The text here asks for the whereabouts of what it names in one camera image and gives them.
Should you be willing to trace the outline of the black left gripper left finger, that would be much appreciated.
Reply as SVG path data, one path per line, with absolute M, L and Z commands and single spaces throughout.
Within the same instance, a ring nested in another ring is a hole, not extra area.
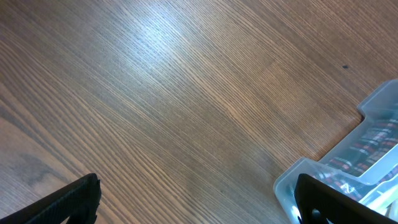
M 94 224 L 100 199 L 100 180 L 90 173 L 2 218 L 1 224 Z

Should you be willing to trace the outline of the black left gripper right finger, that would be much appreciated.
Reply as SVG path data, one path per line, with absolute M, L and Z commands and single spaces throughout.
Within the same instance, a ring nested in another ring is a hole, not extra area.
M 294 196 L 301 224 L 397 224 L 307 174 L 298 176 Z

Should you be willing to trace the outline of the red navy plaid shirt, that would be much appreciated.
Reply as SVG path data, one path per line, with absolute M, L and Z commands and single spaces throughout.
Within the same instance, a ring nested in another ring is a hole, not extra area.
M 395 145 L 397 145 L 397 119 L 377 120 L 358 140 L 345 149 L 342 154 L 330 159 L 326 165 L 358 177 L 364 174 Z M 394 167 L 374 185 L 365 185 L 328 171 L 311 174 L 313 178 L 356 201 L 361 200 L 377 185 L 392 179 L 396 175 L 397 167 Z

